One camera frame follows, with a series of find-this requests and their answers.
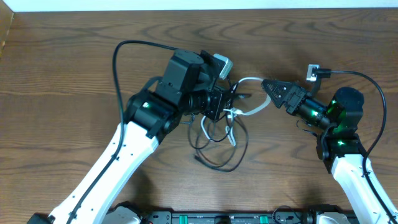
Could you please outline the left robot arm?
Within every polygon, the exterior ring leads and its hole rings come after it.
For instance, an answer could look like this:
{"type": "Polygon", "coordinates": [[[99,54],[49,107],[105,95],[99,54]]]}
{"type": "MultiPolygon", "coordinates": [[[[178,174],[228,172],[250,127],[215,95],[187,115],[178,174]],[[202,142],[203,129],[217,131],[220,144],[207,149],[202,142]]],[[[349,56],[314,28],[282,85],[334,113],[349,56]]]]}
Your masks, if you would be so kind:
{"type": "Polygon", "coordinates": [[[164,75],[129,99],[111,142],[78,187],[48,215],[33,214],[29,223],[102,223],[127,181],[182,116],[220,118],[235,96],[216,82],[226,79],[232,66],[220,54],[176,49],[164,75]]]}

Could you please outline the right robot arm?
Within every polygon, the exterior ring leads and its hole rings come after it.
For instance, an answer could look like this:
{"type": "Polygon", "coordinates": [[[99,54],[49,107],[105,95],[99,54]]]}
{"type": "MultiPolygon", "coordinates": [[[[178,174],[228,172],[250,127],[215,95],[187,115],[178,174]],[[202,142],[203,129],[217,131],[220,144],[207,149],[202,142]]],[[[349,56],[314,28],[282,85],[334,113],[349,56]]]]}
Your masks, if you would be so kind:
{"type": "Polygon", "coordinates": [[[262,81],[277,108],[322,130],[317,154],[346,194],[360,223],[396,223],[397,209],[365,159],[366,150],[356,132],[363,116],[364,96],[351,87],[337,90],[329,104],[301,86],[278,80],[262,81]]]}

